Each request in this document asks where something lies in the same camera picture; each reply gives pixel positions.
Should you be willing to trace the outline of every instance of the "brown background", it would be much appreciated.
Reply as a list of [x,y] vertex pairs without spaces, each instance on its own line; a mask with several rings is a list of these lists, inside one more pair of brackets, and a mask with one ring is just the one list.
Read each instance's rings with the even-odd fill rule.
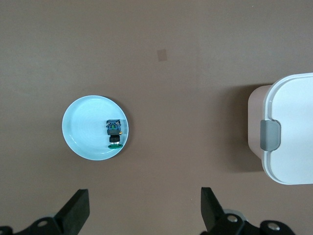
[[[311,0],[1,0],[0,224],[17,232],[88,188],[81,235],[197,235],[200,189],[212,187],[253,225],[274,219],[312,234],[313,186],[274,182],[247,145],[251,92],[313,71],[312,9]],[[106,161],[77,156],[62,135],[66,108],[90,94],[129,119],[129,142]]]

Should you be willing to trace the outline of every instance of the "white plastic box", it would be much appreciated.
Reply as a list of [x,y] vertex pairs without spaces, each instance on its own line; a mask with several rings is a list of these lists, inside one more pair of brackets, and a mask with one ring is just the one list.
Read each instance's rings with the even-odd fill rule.
[[274,181],[313,184],[313,73],[282,78],[250,95],[248,144]]

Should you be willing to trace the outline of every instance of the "green base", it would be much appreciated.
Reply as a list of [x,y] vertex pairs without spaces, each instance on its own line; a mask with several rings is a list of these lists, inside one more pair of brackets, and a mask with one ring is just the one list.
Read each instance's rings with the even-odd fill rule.
[[108,147],[109,147],[110,149],[116,149],[116,148],[121,148],[121,147],[123,147],[123,145],[122,145],[122,144],[110,144]]

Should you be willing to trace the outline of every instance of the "gray latch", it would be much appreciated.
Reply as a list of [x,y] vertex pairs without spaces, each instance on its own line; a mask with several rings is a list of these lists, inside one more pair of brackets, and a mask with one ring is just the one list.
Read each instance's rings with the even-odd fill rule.
[[273,151],[280,145],[280,124],[276,121],[261,121],[261,149]]

